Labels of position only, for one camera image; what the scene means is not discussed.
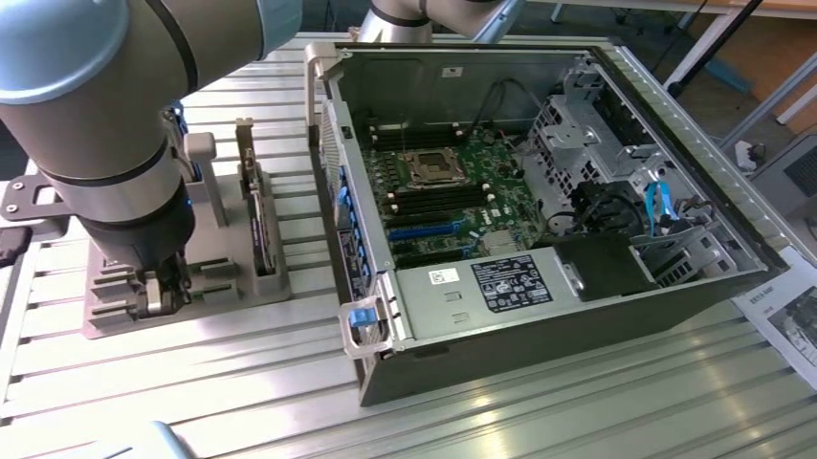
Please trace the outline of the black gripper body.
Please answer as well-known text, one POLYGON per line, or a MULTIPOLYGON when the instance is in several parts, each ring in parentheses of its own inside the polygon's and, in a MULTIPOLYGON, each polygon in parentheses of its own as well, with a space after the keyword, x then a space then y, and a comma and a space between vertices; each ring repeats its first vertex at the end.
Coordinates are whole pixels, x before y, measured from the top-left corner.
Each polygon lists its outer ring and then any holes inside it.
POLYGON ((172 209, 143 223, 105 224, 81 219, 98 248, 109 259, 139 271, 154 271, 184 251, 196 227, 192 208, 172 209))

